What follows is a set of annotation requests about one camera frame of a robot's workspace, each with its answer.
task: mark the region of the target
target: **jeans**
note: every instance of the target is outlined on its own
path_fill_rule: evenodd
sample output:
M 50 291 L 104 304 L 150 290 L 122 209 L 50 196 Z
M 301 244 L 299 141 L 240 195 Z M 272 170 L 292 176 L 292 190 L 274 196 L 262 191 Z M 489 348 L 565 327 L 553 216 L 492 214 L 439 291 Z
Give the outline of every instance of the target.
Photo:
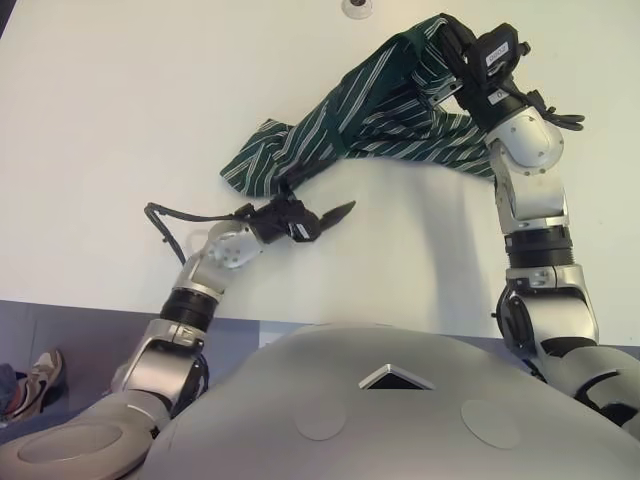
M 0 415 L 5 413 L 18 390 L 16 372 L 7 363 L 0 364 Z

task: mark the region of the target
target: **gray floor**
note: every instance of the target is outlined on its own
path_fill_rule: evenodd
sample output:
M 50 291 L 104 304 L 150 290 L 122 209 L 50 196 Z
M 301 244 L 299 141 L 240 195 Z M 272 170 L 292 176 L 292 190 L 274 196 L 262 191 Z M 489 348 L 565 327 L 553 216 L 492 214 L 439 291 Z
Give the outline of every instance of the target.
M 60 348 L 67 363 L 70 393 L 51 409 L 83 408 L 109 388 L 113 372 L 131 354 L 151 318 L 151 314 L 0 301 L 0 363 L 27 371 L 42 352 Z M 204 352 L 212 381 L 257 350 L 261 335 L 274 339 L 298 326 L 215 319 Z M 458 338 L 519 365 L 501 340 Z M 640 348 L 625 350 L 640 358 Z

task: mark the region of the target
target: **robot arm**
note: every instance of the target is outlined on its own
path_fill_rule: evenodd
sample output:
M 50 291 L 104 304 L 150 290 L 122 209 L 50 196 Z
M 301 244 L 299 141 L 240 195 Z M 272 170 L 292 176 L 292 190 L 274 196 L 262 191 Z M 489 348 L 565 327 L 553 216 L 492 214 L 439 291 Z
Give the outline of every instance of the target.
M 530 52 L 508 24 L 477 38 L 455 18 L 440 29 L 456 79 L 432 97 L 455 95 L 480 128 L 495 173 L 495 197 L 510 266 L 496 308 L 509 350 L 534 373 L 640 438 L 640 363 L 598 345 L 598 324 L 582 267 L 574 262 L 558 162 L 558 127 L 584 117 L 557 115 L 537 91 L 524 94 L 512 71 Z
M 180 247 L 153 212 L 183 220 L 224 219 L 186 262 L 159 318 L 152 320 L 129 362 L 114 376 L 112 394 L 79 416 L 0 448 L 3 480 L 131 479 L 153 440 L 208 386 L 202 355 L 216 306 L 238 270 L 283 236 L 312 242 L 336 225 L 355 202 L 322 218 L 286 187 L 266 206 L 248 204 L 233 215 L 195 217 L 150 204 L 146 213 L 181 261 Z

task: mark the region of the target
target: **person's foot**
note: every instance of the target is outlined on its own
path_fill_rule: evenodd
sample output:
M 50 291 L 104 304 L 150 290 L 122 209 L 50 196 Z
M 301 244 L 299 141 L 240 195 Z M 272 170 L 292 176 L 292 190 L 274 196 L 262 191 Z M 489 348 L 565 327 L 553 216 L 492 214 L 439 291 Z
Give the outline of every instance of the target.
M 26 420 L 58 400 L 65 390 L 64 358 L 59 350 L 43 353 L 31 373 L 18 380 L 22 401 L 7 417 L 9 423 Z

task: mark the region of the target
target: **cloth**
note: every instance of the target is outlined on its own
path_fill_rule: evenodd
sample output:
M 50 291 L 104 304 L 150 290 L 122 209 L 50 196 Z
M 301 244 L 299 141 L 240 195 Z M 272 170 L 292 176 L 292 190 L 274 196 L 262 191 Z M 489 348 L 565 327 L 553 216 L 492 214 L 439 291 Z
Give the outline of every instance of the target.
M 296 126 L 268 120 L 220 174 L 250 196 L 297 187 L 343 157 L 430 162 L 492 177 L 484 133 L 427 99 L 453 77 L 437 47 L 440 16 L 395 35 Z
M 7 411 L 18 391 L 16 372 L 7 363 L 0 364 L 0 417 Z

